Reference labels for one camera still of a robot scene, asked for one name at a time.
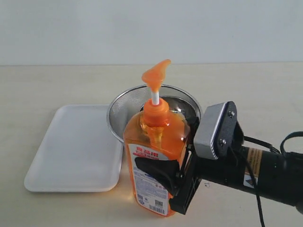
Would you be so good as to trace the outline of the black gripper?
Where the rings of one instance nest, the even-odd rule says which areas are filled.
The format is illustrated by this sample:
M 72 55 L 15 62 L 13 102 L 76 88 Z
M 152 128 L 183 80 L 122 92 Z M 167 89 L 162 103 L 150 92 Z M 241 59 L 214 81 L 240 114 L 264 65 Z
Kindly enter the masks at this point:
M 185 118 L 183 123 L 183 142 L 184 150 L 186 150 L 188 145 L 193 145 L 194 136 L 200 121 L 198 117 L 192 116 Z M 183 215 L 186 214 L 201 182 L 196 170 L 198 161 L 199 157 L 192 151 L 184 172 L 183 169 L 180 169 L 177 160 L 135 158 L 137 168 L 158 181 L 173 196 L 169 200 L 170 208 Z

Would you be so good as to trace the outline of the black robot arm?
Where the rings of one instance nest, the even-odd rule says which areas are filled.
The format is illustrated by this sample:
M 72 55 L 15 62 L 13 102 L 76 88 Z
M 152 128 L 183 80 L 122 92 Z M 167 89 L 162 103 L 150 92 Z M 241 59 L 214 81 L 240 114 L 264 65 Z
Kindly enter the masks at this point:
M 171 209 L 185 214 L 205 179 L 213 183 L 267 198 L 303 210 L 303 156 L 284 147 L 243 134 L 234 118 L 226 118 L 215 132 L 211 150 L 216 157 L 203 157 L 204 148 L 194 142 L 187 146 L 188 162 L 137 157 L 138 168 L 157 180 L 169 193 Z

